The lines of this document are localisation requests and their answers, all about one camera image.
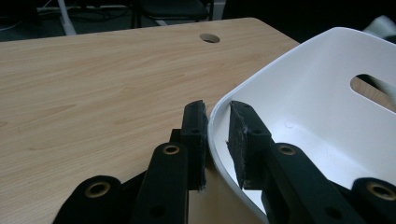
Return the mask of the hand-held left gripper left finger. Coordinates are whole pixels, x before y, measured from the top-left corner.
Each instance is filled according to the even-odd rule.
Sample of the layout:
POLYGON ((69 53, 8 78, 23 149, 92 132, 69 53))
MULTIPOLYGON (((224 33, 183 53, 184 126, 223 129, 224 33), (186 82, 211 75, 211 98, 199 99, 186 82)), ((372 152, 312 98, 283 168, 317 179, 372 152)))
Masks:
POLYGON ((207 123, 205 103, 202 100, 185 106, 180 140, 188 149, 189 190, 202 190, 206 184, 207 123))

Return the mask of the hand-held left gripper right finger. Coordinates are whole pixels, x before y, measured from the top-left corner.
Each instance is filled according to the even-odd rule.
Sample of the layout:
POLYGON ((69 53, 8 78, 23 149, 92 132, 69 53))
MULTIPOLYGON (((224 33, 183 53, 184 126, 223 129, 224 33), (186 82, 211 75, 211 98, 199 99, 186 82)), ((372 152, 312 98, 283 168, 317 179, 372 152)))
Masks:
POLYGON ((241 189, 263 188, 264 150, 272 144, 272 135, 255 109, 246 103, 231 101, 227 148, 241 189))

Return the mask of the white plastic basket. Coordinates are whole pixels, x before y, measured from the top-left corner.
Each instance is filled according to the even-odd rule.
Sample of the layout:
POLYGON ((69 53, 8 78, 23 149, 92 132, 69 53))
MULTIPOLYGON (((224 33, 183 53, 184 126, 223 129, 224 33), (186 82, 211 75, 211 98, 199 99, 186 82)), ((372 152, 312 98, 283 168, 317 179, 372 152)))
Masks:
POLYGON ((208 124, 209 148, 229 188, 261 222, 257 190, 242 190, 227 148, 230 102, 251 105, 277 142, 293 144, 331 181, 360 177, 396 186, 396 112, 353 91, 358 75, 396 88, 396 44, 332 28, 285 53, 226 94, 208 124))

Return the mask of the light blue quilted cloth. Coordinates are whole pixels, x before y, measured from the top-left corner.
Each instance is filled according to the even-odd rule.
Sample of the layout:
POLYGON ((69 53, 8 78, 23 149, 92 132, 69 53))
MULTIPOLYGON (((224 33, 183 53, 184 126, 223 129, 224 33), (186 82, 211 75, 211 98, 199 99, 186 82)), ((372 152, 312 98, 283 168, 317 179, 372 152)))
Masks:
POLYGON ((386 38, 396 35, 396 23, 389 17, 382 15, 375 18, 363 29, 363 32, 380 38, 386 38))

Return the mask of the black folding chair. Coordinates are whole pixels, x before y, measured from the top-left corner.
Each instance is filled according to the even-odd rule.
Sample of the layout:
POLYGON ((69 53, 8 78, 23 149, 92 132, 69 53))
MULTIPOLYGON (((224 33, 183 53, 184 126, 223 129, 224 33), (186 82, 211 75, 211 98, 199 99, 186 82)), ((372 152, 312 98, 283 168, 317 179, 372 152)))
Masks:
POLYGON ((214 0, 132 0, 131 27, 141 28, 142 18, 152 21, 213 20, 214 0))

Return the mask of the white metal stand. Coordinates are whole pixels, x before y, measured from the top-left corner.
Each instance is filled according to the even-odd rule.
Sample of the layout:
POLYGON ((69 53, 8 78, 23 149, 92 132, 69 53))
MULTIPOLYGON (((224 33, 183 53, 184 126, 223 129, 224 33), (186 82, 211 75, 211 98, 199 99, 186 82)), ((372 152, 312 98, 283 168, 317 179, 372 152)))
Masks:
POLYGON ((58 20, 65 35, 125 28, 127 25, 121 21, 131 15, 126 4, 105 4, 99 0, 44 0, 36 11, 42 20, 58 20))

